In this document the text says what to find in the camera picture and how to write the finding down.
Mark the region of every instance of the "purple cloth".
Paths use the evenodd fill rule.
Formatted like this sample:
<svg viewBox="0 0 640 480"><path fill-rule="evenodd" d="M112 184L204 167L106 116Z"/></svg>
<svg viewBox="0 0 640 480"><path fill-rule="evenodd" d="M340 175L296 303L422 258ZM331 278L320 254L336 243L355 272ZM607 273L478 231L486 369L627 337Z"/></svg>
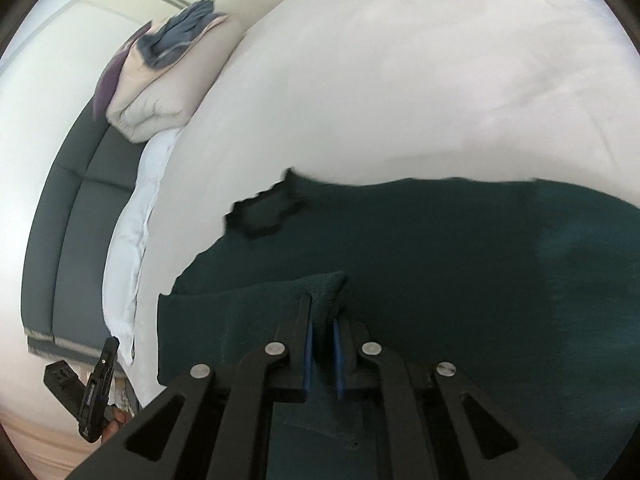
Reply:
<svg viewBox="0 0 640 480"><path fill-rule="evenodd" d="M135 41L150 28L151 22L148 22L134 32L119 48L116 55L111 58L110 62L107 63L107 66L102 71L102 74L100 74L100 79L98 79L94 91L94 121L106 113L107 107L111 99L113 99L113 95L116 93L120 72L122 72L122 66L129 55L129 50L131 50Z"/></svg>

